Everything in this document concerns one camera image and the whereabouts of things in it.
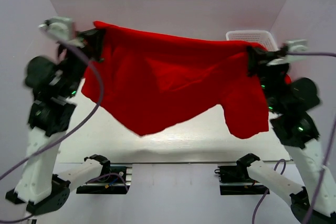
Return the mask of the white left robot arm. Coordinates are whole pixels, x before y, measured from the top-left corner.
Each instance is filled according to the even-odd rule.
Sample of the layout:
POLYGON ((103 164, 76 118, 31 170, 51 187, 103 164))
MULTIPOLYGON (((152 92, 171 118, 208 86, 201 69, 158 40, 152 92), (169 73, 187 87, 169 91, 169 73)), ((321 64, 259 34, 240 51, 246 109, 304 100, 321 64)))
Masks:
POLYGON ((76 108, 68 100, 76 95, 80 81, 94 61, 102 61, 105 30, 77 33, 74 41, 57 39, 58 53, 65 54, 58 63, 45 56, 33 58, 26 67, 25 86, 33 93, 28 117, 26 158, 20 162, 23 173, 17 186, 6 193, 16 205, 25 204, 32 216, 60 209, 69 194, 84 183, 110 178, 109 161, 99 155, 87 157, 77 169, 54 174, 61 142, 74 133, 69 128, 76 108))

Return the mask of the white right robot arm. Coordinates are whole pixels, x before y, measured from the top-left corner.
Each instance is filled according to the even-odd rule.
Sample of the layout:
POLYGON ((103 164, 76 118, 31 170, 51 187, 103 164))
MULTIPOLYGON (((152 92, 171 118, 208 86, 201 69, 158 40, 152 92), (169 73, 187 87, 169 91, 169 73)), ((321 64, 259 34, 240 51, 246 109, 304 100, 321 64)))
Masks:
POLYGON ((248 47, 248 75, 257 76, 268 109, 277 115, 272 129, 294 161, 303 183, 297 184, 268 167, 254 154, 237 161, 237 175, 263 184, 278 195, 300 223, 335 223, 335 180, 328 168, 319 132, 308 111, 320 104, 317 85, 308 78, 286 83, 289 64, 300 57, 288 46, 278 51, 248 47))

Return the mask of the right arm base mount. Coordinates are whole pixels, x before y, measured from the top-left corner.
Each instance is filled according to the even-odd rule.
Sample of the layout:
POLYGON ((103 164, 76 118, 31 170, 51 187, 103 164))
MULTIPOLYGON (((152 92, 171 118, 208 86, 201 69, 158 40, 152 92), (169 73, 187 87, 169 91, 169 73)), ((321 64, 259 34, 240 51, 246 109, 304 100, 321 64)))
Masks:
POLYGON ((269 194, 267 187, 256 180, 245 177, 237 165, 218 166, 214 173, 219 179, 221 196, 269 194))

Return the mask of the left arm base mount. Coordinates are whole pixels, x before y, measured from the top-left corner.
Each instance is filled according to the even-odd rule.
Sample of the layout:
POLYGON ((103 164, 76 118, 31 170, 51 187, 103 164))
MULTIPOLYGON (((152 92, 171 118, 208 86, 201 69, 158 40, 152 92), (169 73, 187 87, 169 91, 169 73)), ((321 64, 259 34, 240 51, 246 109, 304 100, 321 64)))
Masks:
POLYGON ((102 178, 76 189, 78 195, 126 195, 132 179, 132 165, 112 164, 102 178))

